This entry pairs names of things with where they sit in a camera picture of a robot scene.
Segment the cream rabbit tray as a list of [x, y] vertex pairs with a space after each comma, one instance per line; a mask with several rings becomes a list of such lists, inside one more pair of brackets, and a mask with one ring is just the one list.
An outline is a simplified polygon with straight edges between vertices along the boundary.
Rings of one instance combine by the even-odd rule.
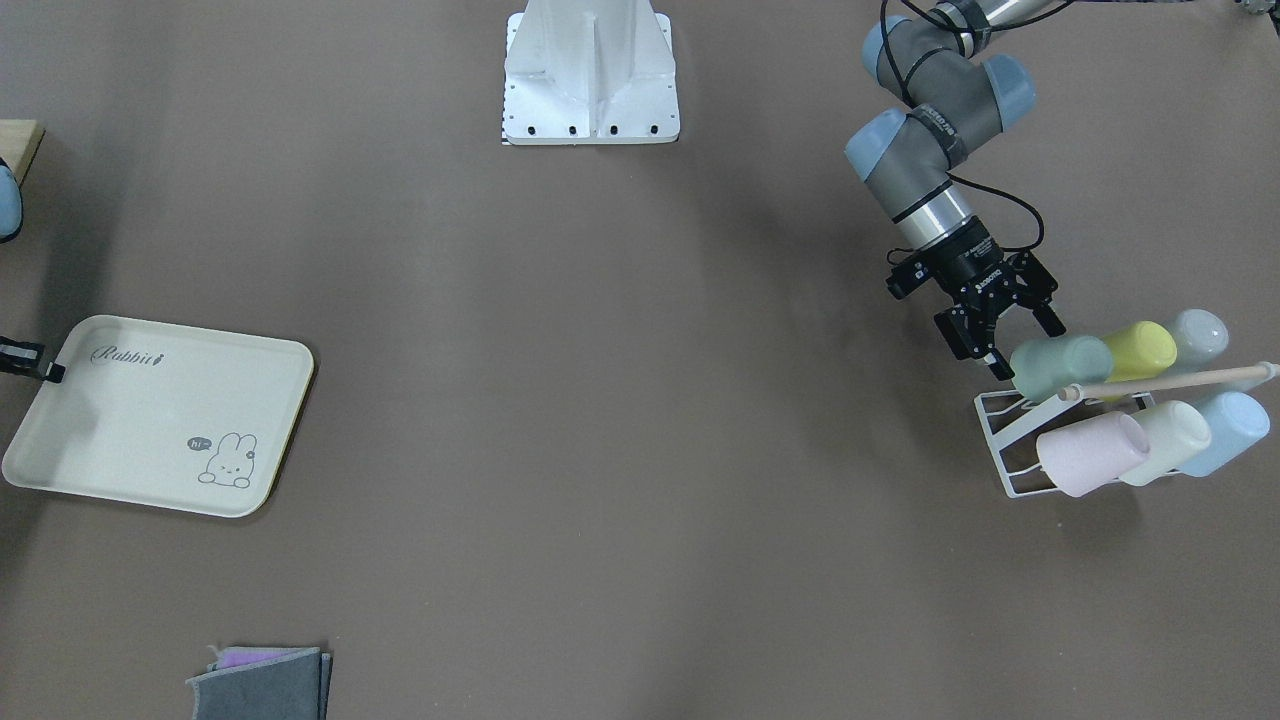
[[292, 340], [79, 322], [3, 457], [13, 486], [246, 518], [273, 491], [315, 359]]

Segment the light blue plastic cup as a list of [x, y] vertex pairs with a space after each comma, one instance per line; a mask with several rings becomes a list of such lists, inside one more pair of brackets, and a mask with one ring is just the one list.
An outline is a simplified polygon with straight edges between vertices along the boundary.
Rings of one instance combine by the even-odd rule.
[[1271, 430], [1266, 407], [1251, 395], [1222, 391], [1190, 404], [1210, 427], [1211, 442], [1178, 470], [1206, 478], [1265, 438]]

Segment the grey folded cloth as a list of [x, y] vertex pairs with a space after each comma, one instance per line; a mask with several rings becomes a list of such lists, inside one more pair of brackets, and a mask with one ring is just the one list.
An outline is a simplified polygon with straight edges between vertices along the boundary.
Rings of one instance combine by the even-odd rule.
[[332, 655], [319, 647], [212, 648], [215, 662], [187, 680], [193, 719], [324, 719]]

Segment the cream plastic cup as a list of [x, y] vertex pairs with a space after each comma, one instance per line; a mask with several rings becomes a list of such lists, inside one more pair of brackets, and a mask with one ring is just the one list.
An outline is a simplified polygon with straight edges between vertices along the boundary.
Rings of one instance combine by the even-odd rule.
[[1149, 455], [1139, 466], [1117, 479], [1128, 486], [1147, 486], [1178, 469], [1210, 447], [1212, 430], [1204, 415], [1184, 401], [1167, 401], [1132, 415], [1146, 432]]

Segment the white cup rack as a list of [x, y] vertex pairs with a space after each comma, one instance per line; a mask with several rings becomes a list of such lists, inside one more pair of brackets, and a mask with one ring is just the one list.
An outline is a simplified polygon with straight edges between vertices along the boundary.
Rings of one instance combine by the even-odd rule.
[[1247, 392], [1276, 378], [1277, 364], [1262, 361], [1142, 380], [1070, 384], [1038, 404], [1024, 400], [1015, 391], [988, 392], [978, 395], [974, 406], [1005, 495], [1021, 498], [1062, 493], [1037, 459], [1036, 439], [1048, 430], [1111, 411], [1133, 415], [1157, 404], [1175, 401], [1166, 397], [1175, 391], [1210, 388], [1216, 392]]

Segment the yellow plastic cup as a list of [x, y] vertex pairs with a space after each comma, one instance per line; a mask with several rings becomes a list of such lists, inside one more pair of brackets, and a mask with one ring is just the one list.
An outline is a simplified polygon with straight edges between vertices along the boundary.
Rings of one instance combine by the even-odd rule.
[[1165, 373], [1178, 360], [1178, 343], [1172, 334], [1157, 322], [1137, 322], [1129, 327], [1103, 334], [1114, 360], [1108, 383], [1142, 380]]

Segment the pale blue plastic cup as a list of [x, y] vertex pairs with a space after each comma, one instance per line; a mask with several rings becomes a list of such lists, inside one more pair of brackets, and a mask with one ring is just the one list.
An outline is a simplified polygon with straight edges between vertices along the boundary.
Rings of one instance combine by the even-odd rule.
[[1220, 357], [1230, 345], [1225, 322], [1204, 309], [1187, 309], [1166, 325], [1176, 347], [1172, 368], [1193, 372]]

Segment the pink plastic cup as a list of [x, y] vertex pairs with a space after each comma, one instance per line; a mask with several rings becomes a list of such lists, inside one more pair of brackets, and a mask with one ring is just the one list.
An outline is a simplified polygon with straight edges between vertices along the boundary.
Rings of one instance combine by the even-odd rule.
[[1053, 486], [1079, 498], [1146, 462], [1151, 442], [1134, 416], [1111, 411], [1041, 434], [1036, 452]]

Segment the green plastic cup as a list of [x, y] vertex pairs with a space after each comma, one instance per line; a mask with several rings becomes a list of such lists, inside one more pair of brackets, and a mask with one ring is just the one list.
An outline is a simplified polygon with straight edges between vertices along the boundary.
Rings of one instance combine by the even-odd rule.
[[1029, 340], [1010, 357], [1012, 386], [1028, 401], [1043, 402], [1070, 384], [1094, 384], [1114, 372], [1114, 354], [1098, 337], [1064, 334]]

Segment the white column mount base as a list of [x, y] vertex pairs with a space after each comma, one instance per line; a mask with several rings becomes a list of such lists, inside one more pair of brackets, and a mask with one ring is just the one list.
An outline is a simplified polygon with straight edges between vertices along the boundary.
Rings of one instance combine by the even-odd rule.
[[530, 1], [506, 22], [511, 146], [673, 143], [671, 19], [649, 1]]

